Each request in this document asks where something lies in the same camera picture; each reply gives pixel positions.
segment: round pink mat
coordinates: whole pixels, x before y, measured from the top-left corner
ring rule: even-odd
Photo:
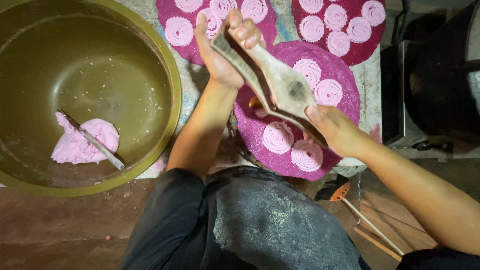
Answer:
[[[236,0],[238,10],[241,8],[242,0]],[[276,14],[270,4],[270,0],[265,0],[268,7],[268,13],[265,18],[257,24],[258,28],[262,32],[262,35],[267,43],[267,47],[273,44],[276,37]],[[158,20],[162,24],[165,30],[165,23],[171,17],[182,17],[190,21],[192,27],[195,29],[197,25],[197,14],[199,11],[206,9],[210,6],[210,0],[203,0],[202,5],[192,13],[185,13],[175,5],[175,0],[156,0],[156,7],[158,9]],[[204,61],[200,57],[195,37],[187,46],[172,46],[181,57],[186,60],[197,64],[204,65]]]
[[[267,50],[277,59],[290,67],[303,58],[312,59],[322,69],[321,80],[333,79],[339,82],[343,88],[343,97],[337,105],[355,124],[358,125],[360,118],[360,97],[355,84],[355,78],[348,66],[337,56],[322,50],[315,45],[302,41],[282,42]],[[235,100],[234,112],[238,121],[238,130],[242,141],[253,156],[264,166],[285,176],[294,176],[315,181],[322,178],[326,173],[342,160],[340,156],[331,150],[323,148],[324,161],[320,169],[313,172],[300,170],[291,160],[291,150],[284,154],[276,154],[268,151],[262,143],[263,131],[271,122],[285,122],[284,120],[268,115],[263,119],[255,116],[255,112],[248,107],[250,99],[255,96],[247,85],[239,91]],[[291,123],[286,123],[292,130],[294,142],[303,139],[302,131]]]
[[[385,0],[378,0],[378,1],[385,7]],[[325,20],[324,20],[325,10],[332,4],[341,6],[347,12],[347,23],[341,29],[342,32],[346,33],[347,26],[350,20],[355,17],[362,16],[361,10],[365,2],[367,2],[367,0],[340,0],[335,2],[332,2],[330,0],[323,0],[322,9],[313,15],[318,16],[325,25]],[[300,38],[306,41],[300,34],[299,25],[300,25],[300,22],[302,22],[303,18],[312,14],[304,11],[304,9],[300,5],[299,0],[292,1],[292,14],[293,14],[295,26],[297,27],[297,32]],[[375,49],[377,49],[377,46],[380,43],[380,40],[382,39],[382,35],[385,32],[385,27],[386,27],[386,22],[383,21],[383,23],[379,24],[378,26],[372,26],[372,35],[370,36],[369,40],[367,40],[366,42],[363,42],[363,43],[350,42],[350,50],[346,55],[341,57],[342,60],[345,61],[347,65],[352,66],[369,59],[370,56],[375,51]],[[313,42],[312,44],[315,44],[324,50],[328,50],[327,38],[331,32],[332,30],[327,28],[325,25],[323,37],[320,40]]]

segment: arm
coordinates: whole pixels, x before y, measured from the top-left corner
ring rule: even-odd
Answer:
[[[337,108],[309,107],[306,114],[335,153],[370,167],[440,244],[480,255],[477,201],[374,141]]]
[[[235,39],[245,40],[245,49],[253,48],[260,40],[260,30],[251,19],[242,22],[242,15],[236,9],[230,10],[219,31],[226,31],[229,27],[238,27]],[[210,73],[210,80],[191,118],[180,132],[167,165],[167,170],[186,169],[203,179],[215,161],[218,144],[238,89],[245,83],[235,68],[212,50],[205,34],[206,29],[206,17],[201,14],[195,29],[195,39]]]

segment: hand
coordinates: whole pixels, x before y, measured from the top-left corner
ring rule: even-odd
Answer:
[[[237,9],[230,10],[219,32],[225,31],[230,27],[238,27],[234,38],[237,41],[245,40],[243,46],[245,49],[251,49],[257,43],[260,43],[265,48],[266,43],[264,40],[260,41],[260,30],[255,26],[255,23],[251,19],[246,19],[242,22],[242,15]],[[210,41],[205,34],[206,31],[207,18],[205,14],[201,13],[195,28],[195,39],[200,50],[200,56],[210,73],[210,80],[214,80],[225,87],[240,89],[245,84],[245,80],[223,56],[210,47]]]
[[[375,142],[335,107],[309,106],[305,114],[325,137],[328,146],[342,157],[360,158],[362,152],[368,151],[367,144]]]

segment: large metal bowl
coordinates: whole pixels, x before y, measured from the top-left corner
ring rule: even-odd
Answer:
[[[113,0],[0,1],[0,183],[49,196],[105,191],[146,170],[171,139],[181,107],[168,47]],[[107,160],[58,164],[63,128],[100,118],[120,134],[119,171]]]

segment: blue stain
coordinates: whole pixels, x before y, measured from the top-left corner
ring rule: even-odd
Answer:
[[[163,27],[162,27],[162,26],[159,26],[159,27],[157,27],[155,30],[156,30],[156,32],[157,32],[159,35],[162,36],[163,40],[164,40],[165,42],[167,42],[167,38],[165,37],[165,31],[163,31]]]
[[[192,115],[193,109],[197,106],[198,100],[193,99],[187,93],[182,94],[182,114],[180,115],[180,123],[185,124]]]
[[[278,33],[282,36],[283,41],[292,41],[292,36],[288,32],[287,27],[285,26],[285,24],[283,23],[282,20],[277,19],[276,29],[277,29]]]

